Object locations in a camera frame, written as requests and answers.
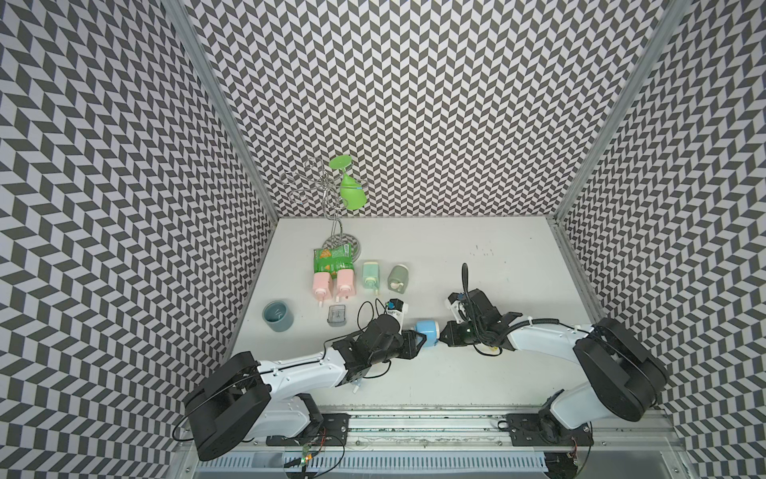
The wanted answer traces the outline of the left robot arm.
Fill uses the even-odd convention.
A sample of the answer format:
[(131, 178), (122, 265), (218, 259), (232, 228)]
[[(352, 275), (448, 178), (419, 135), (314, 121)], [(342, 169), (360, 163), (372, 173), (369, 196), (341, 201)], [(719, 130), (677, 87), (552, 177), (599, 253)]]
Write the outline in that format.
[(197, 457), (217, 459), (249, 437), (313, 437), (322, 419), (311, 391), (363, 379), (379, 363), (413, 359), (428, 340), (380, 315), (312, 355), (259, 362), (249, 351), (235, 354), (183, 400)]

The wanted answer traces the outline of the blue pencil sharpener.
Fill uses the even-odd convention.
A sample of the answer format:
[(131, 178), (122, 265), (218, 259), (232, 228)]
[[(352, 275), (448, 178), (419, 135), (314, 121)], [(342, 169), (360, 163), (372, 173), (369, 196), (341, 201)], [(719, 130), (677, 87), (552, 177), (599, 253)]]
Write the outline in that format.
[(433, 319), (421, 319), (416, 323), (416, 330), (426, 336), (426, 343), (435, 346), (439, 342), (440, 325)]

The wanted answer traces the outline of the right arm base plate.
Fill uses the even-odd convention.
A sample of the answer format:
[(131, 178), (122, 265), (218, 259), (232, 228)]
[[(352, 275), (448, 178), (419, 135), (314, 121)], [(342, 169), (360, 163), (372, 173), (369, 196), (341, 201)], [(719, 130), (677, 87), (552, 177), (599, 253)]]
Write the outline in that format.
[(505, 416), (504, 423), (514, 446), (574, 448), (594, 445), (592, 427), (584, 424), (576, 429), (566, 429), (552, 415), (510, 413)]

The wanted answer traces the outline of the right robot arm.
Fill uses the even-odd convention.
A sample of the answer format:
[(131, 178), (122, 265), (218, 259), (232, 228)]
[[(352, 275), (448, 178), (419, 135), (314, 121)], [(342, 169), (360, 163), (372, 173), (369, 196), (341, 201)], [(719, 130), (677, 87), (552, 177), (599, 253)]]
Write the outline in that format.
[(453, 319), (439, 340), (450, 347), (532, 351), (580, 365), (586, 382), (551, 396), (540, 410), (544, 423), (576, 429), (606, 417), (638, 422), (668, 384), (666, 367), (615, 319), (576, 327), (514, 311), (502, 315), (480, 289), (451, 293), (446, 305)]

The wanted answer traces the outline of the mint green pencil sharpener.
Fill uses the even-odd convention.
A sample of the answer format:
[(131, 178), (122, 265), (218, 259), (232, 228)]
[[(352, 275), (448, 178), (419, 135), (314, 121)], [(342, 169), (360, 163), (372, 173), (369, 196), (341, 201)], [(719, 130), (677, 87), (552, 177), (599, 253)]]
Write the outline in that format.
[(380, 291), (380, 265), (378, 261), (365, 261), (362, 265), (361, 283), (365, 291), (375, 295)]

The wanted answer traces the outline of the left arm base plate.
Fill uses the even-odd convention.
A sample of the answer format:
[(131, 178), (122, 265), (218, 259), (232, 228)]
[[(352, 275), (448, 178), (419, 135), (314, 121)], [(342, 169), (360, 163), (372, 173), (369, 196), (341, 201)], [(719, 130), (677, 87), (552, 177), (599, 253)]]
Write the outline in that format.
[(312, 419), (309, 425), (295, 437), (269, 436), (267, 446), (304, 446), (319, 445), (324, 441), (325, 446), (345, 446), (349, 433), (351, 416), (347, 413), (329, 413), (321, 419)]

